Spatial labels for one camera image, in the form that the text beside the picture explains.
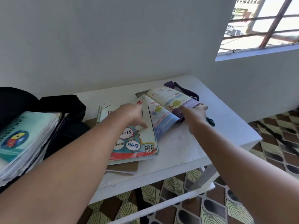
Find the window ledge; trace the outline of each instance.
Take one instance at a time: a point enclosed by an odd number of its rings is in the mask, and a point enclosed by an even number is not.
[[[299,44],[295,45],[287,45],[287,46],[279,46],[279,47],[267,47],[265,49],[247,49],[237,52],[226,52],[223,54],[219,54],[215,61],[224,61],[224,60],[231,60],[237,59],[242,57],[249,57],[249,56],[257,56],[257,55],[264,55],[268,53],[275,53],[275,52],[284,52],[289,50],[299,49]]]

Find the speech bubble graphic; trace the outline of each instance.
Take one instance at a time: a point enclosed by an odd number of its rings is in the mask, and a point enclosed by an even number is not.
[[[122,139],[118,139],[114,147],[114,150],[120,150],[125,146],[125,142]]]
[[[127,138],[132,137],[132,136],[133,136],[133,130],[127,127],[127,128],[123,131],[123,133],[122,133],[122,135],[120,136],[120,138],[121,138],[121,139],[127,139]]]
[[[137,151],[140,149],[140,144],[133,139],[126,143],[126,147],[131,151]]]

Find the patterned floor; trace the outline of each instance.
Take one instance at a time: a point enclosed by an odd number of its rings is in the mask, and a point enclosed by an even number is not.
[[[299,112],[290,111],[260,120],[283,139],[292,143],[299,151]],[[264,128],[251,122],[263,138],[250,152],[270,162],[299,179],[299,158]],[[199,169],[189,171],[141,188],[147,206],[169,200],[189,191],[192,183],[200,176]],[[196,199],[185,200],[147,216],[149,224],[250,224],[251,215],[238,201],[221,177],[215,188]],[[106,224],[137,212],[135,192],[130,191],[90,204],[78,224]],[[140,224],[140,220],[130,222]]]

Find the skin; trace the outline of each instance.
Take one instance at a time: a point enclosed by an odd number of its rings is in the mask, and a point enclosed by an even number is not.
[[[257,223],[297,222],[298,180],[220,135],[205,120],[206,105],[181,109],[189,132]],[[140,110],[122,105],[12,184],[0,194],[0,223],[76,223],[122,131],[128,125],[147,127]]]

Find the window frame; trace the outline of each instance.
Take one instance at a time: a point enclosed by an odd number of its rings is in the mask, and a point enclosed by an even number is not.
[[[277,33],[284,33],[284,32],[294,32],[294,31],[299,31],[299,29],[295,29],[295,30],[282,30],[282,31],[275,31],[275,29],[277,28],[279,22],[281,21],[282,18],[287,18],[287,17],[299,17],[299,14],[293,14],[293,15],[284,15],[287,8],[290,6],[292,0],[285,0],[284,3],[282,4],[282,7],[280,8],[278,14],[276,16],[267,16],[267,17],[256,17],[260,11],[261,8],[264,4],[265,0],[260,0],[259,6],[253,16],[253,18],[243,18],[243,19],[237,19],[237,20],[230,20],[229,23],[232,22],[243,22],[243,21],[251,21],[247,30],[246,30],[246,34],[244,35],[237,35],[237,36],[230,36],[230,37],[223,37],[222,40],[227,40],[227,39],[232,39],[232,38],[240,38],[240,37],[251,37],[251,36],[264,36],[264,39],[262,41],[262,43],[260,44],[260,46],[258,47],[259,49],[263,49],[266,47],[268,41],[271,38],[276,38],[279,40],[284,40],[284,41],[288,41],[288,42],[292,42],[293,44],[298,43],[299,42],[299,37],[297,37],[296,39],[291,39],[290,37],[286,37],[286,36],[282,36],[282,35],[276,35]],[[262,20],[262,19],[274,19],[272,25],[270,26],[269,30],[267,32],[256,32],[253,31],[253,25],[256,22],[256,20]]]

